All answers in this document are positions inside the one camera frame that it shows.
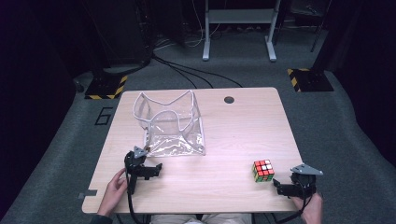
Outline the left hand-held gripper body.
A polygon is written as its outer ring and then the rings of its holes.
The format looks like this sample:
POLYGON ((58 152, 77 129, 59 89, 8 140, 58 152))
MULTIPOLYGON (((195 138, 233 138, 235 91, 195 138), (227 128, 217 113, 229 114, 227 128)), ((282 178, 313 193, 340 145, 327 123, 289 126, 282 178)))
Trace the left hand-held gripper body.
POLYGON ((127 179, 127 191, 134 194, 138 177, 148 180, 147 167, 144 165, 148 151, 145 148, 134 147, 124 158, 125 174, 127 179))

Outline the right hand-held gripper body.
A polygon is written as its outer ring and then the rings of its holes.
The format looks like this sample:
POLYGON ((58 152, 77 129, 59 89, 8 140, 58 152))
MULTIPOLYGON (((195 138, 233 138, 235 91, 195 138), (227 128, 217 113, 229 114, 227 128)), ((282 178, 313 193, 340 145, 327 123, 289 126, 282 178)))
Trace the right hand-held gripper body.
POLYGON ((318 175, 323 175, 323 172, 305 163, 290 170, 292 171, 291 182, 294 185, 292 197, 299 197, 300 199, 311 197, 317 191, 316 178, 318 175))

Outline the multicoloured puzzle cube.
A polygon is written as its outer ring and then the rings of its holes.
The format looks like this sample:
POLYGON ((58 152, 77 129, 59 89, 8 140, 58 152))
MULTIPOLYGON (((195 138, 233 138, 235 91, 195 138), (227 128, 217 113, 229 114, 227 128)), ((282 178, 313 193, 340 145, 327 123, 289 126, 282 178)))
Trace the multicoloured puzzle cube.
POLYGON ((254 161, 252 173, 256 182, 271 181, 275 175, 274 168, 269 160, 254 161))

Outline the clear plastic bag white trim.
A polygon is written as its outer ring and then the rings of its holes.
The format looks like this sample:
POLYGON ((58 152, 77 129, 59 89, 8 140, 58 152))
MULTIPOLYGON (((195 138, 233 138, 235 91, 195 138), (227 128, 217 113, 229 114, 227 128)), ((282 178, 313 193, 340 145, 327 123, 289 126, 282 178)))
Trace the clear plastic bag white trim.
POLYGON ((133 115, 144 130, 150 157, 205 155, 202 116, 193 91, 166 103, 140 92, 133 115))

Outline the person's right hand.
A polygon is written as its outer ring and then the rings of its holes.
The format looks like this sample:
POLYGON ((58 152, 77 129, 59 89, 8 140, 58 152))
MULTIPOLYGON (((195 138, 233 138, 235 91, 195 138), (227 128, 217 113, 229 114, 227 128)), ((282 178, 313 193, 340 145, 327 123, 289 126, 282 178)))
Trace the person's right hand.
POLYGON ((304 208, 301 214, 302 220, 305 224, 321 224, 322 223, 322 197, 315 193, 310 198, 310 202, 304 208))

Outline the person's left hand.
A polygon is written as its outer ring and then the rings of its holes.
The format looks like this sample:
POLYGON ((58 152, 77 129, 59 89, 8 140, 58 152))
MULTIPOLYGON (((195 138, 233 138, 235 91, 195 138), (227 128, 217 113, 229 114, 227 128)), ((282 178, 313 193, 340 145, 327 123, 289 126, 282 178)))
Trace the person's left hand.
POLYGON ((127 190, 127 180, 123 176, 124 173, 125 169, 120 169, 108 182, 104 197, 97 211, 98 215, 109 217, 120 202, 122 195, 127 190))

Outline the grey tape piece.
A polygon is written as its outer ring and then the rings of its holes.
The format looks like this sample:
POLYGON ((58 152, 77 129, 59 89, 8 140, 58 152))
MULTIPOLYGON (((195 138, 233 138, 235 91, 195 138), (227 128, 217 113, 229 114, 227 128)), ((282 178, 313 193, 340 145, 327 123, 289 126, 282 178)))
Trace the grey tape piece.
POLYGON ((87 196, 96 196, 97 189, 87 189, 84 192, 78 194, 78 199, 83 200, 87 196))

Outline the person's legs in beige trousers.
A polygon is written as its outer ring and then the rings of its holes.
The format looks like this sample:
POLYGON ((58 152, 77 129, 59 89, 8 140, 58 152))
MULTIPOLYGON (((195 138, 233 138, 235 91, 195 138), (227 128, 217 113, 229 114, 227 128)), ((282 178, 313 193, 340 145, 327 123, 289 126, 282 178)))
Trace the person's legs in beige trousers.
POLYGON ((252 224, 250 214, 154 215, 150 224, 252 224))

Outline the dark equipment cabinet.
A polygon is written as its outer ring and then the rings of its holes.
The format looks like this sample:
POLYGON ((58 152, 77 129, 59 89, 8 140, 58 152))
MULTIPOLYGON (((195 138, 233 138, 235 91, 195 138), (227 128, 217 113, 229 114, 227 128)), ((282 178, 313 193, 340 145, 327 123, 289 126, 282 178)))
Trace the dark equipment cabinet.
POLYGON ((150 0, 83 0, 83 3, 108 65, 149 64, 153 40, 150 0))

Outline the black stand pole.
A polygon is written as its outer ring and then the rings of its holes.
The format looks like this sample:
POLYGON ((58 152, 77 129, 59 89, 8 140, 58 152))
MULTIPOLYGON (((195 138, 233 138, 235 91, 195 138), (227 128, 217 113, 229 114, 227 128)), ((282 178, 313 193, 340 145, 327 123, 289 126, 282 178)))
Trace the black stand pole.
POLYGON ((320 17, 320 22, 319 22, 317 30, 316 30, 315 40, 314 40, 312 48, 310 50, 311 52, 313 52, 315 50, 315 47, 316 47, 316 45, 318 43, 318 38, 320 37, 320 34, 322 32, 324 22, 326 20, 328 11, 329 11, 330 6, 332 4, 332 0, 317 0, 317 2, 319 3, 318 15, 320 17))

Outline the black base plate striped edge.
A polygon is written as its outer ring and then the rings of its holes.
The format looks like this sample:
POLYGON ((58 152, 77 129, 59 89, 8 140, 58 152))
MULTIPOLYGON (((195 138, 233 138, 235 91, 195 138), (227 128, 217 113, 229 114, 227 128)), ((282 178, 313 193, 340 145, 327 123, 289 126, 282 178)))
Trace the black base plate striped edge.
POLYGON ((333 91, 333 87, 327 77, 317 74, 309 69, 288 69, 288 75, 292 87, 297 92, 333 91))
POLYGON ((117 99, 126 83, 127 76, 95 77, 85 92, 86 99, 117 99))

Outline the white metal desk frame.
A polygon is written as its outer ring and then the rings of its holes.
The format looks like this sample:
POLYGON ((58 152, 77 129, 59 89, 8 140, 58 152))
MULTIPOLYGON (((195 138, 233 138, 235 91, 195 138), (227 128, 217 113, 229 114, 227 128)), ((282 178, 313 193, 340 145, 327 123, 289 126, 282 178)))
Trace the white metal desk frame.
POLYGON ((273 8, 264 9, 210 9, 209 0, 205 0, 205 44, 202 59, 209 60, 211 24, 269 24, 270 30, 264 37, 270 62, 276 61, 273 36, 281 0, 276 0, 273 8))

